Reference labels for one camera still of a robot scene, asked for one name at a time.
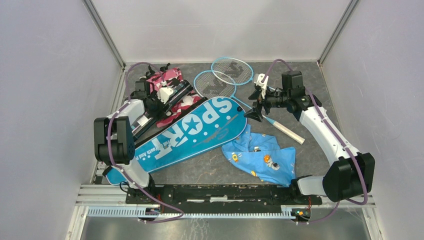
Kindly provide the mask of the blue sport racket bag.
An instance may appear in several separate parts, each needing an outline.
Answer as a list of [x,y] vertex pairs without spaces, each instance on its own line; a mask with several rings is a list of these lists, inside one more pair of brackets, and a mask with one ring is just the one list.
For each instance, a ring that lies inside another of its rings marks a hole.
[[205,100],[152,139],[136,147],[128,164],[116,163],[106,174],[111,185],[126,181],[146,187],[149,174],[236,139],[247,126],[245,110],[228,97]]

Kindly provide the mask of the black shuttlecock tube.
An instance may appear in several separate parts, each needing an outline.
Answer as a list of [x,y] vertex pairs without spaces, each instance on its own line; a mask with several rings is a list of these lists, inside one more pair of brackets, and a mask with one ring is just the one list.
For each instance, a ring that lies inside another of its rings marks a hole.
[[136,82],[136,90],[131,96],[141,100],[144,113],[133,124],[133,139],[136,141],[156,122],[162,120],[183,97],[193,90],[193,86],[183,80],[176,86],[163,86],[159,90],[146,80]]

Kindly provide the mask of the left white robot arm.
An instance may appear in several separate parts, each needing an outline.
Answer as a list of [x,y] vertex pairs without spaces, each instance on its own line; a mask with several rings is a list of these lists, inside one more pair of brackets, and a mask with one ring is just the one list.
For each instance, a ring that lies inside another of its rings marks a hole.
[[130,188],[139,188],[139,199],[151,204],[157,198],[157,190],[149,185],[150,174],[136,159],[135,141],[180,101],[185,86],[164,85],[158,90],[150,90],[148,82],[144,86],[140,94],[130,95],[118,110],[94,120],[94,155],[97,161],[117,170]]

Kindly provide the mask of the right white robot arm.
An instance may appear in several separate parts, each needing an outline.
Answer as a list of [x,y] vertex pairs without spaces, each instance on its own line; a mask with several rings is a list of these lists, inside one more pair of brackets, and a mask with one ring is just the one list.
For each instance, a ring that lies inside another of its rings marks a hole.
[[245,117],[262,121],[272,108],[285,108],[311,133],[323,150],[329,169],[324,176],[302,176],[291,182],[289,199],[302,204],[310,195],[323,196],[332,202],[349,201],[357,205],[368,202],[372,189],[375,159],[362,153],[337,129],[319,99],[304,86],[300,71],[281,75],[281,88],[268,86],[268,76],[256,74],[254,92],[249,96],[252,109]]

